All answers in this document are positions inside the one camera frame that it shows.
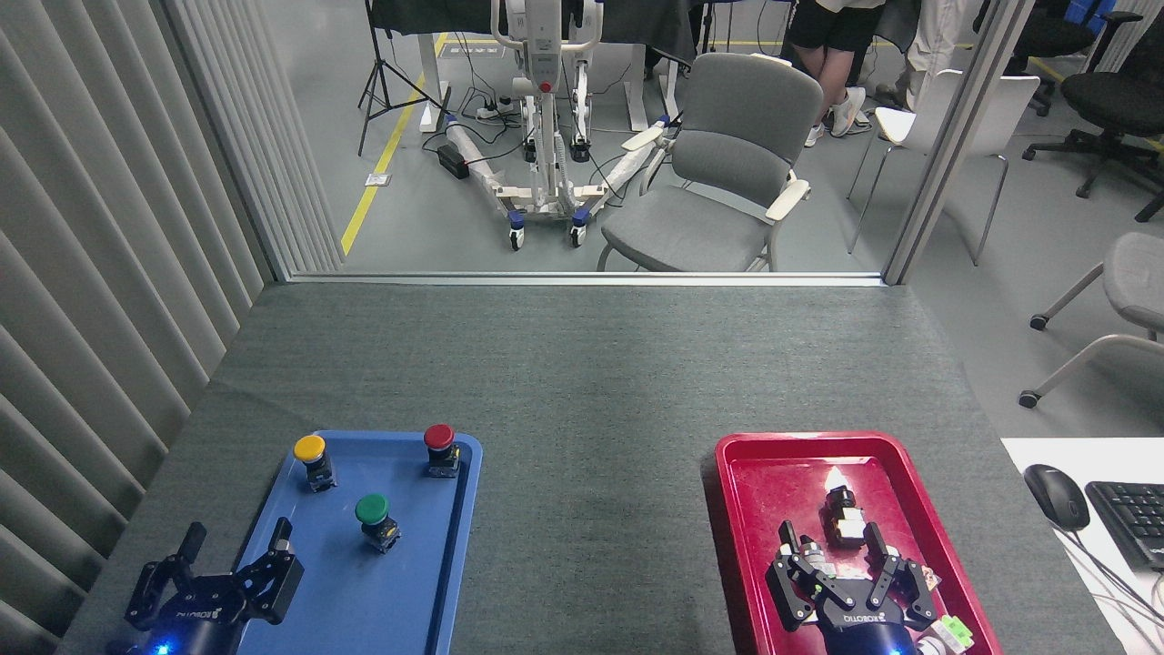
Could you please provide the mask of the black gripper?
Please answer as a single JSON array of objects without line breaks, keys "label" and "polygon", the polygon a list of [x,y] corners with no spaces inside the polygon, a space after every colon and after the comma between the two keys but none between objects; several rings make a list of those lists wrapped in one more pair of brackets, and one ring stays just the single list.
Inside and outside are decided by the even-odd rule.
[{"label": "black gripper", "polygon": [[148,562],[125,610],[125,621],[146,632],[142,654],[233,654],[247,620],[278,625],[294,600],[305,567],[290,544],[294,531],[279,518],[267,550],[233,578],[193,578],[206,527],[192,522],[178,551]]},{"label": "black gripper", "polygon": [[[922,564],[892,549],[876,524],[867,524],[863,535],[878,576],[866,604],[857,601],[849,610],[839,604],[836,570],[819,544],[799,535],[790,521],[782,522],[768,576],[778,617],[785,631],[797,631],[803,622],[815,622],[817,614],[826,654],[916,654],[908,629],[927,629],[937,620]],[[904,610],[886,600],[890,589],[897,589]]]}]

